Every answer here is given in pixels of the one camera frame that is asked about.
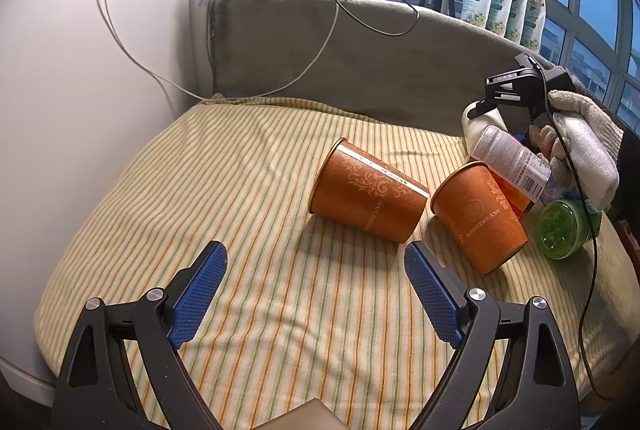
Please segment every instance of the green bottle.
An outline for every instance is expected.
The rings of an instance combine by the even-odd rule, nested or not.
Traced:
[[[600,233],[602,212],[587,202],[596,236]],[[591,239],[587,217],[580,201],[560,199],[545,206],[534,232],[538,249],[553,260],[574,254]]]

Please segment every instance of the striped bedsheet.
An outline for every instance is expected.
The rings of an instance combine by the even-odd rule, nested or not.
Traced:
[[[319,397],[351,429],[407,428],[452,350],[436,338],[404,274],[404,246],[307,213],[316,170],[343,136],[431,190],[466,158],[460,138],[304,100],[217,98],[195,106],[124,171],[50,277],[35,327],[52,370],[60,370],[86,299],[136,300],[219,240],[228,272],[180,355],[222,425],[249,429]],[[529,233],[539,212],[537,205],[526,219]],[[546,297],[578,390],[588,392],[577,326],[592,269],[589,244],[551,262],[528,243],[479,277],[429,211],[412,239],[495,299]],[[598,247],[584,340],[601,378],[638,336],[640,291],[607,219]],[[504,349],[495,346],[469,423],[487,408]],[[146,412],[161,424],[136,345],[128,352]]]

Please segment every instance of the metal bolt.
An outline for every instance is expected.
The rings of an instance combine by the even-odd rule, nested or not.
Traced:
[[[146,299],[152,302],[157,302],[164,295],[164,291],[159,288],[151,289],[146,293]]]
[[[473,298],[476,301],[481,301],[486,298],[486,293],[482,291],[479,287],[474,287],[473,289],[469,289],[469,298]]]
[[[538,309],[546,309],[546,300],[541,296],[535,296],[532,299],[531,303],[533,304],[533,307],[536,307]]]
[[[100,307],[100,299],[99,298],[89,298],[84,304],[84,307],[90,311],[97,309]]]

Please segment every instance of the blue gripper pad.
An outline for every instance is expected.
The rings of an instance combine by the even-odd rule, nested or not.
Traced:
[[[178,299],[169,342],[175,350],[196,335],[226,273],[226,248],[217,243]]]
[[[404,251],[404,271],[439,339],[457,349],[464,338],[458,309],[436,273],[413,244],[409,244]]]

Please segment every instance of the gray fabric cover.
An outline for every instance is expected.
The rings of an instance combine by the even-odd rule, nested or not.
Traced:
[[[349,0],[345,5],[383,31],[404,31],[414,20],[403,3]],[[393,38],[367,30],[340,11],[315,65],[275,95],[323,102],[385,123],[462,135],[462,111],[483,97],[485,79],[516,69],[513,58],[526,49],[461,20],[418,9],[416,28]],[[276,89],[304,70],[328,34],[335,3],[218,0],[212,13],[216,91],[226,97],[252,96]],[[500,111],[512,131],[526,128],[526,110]]]

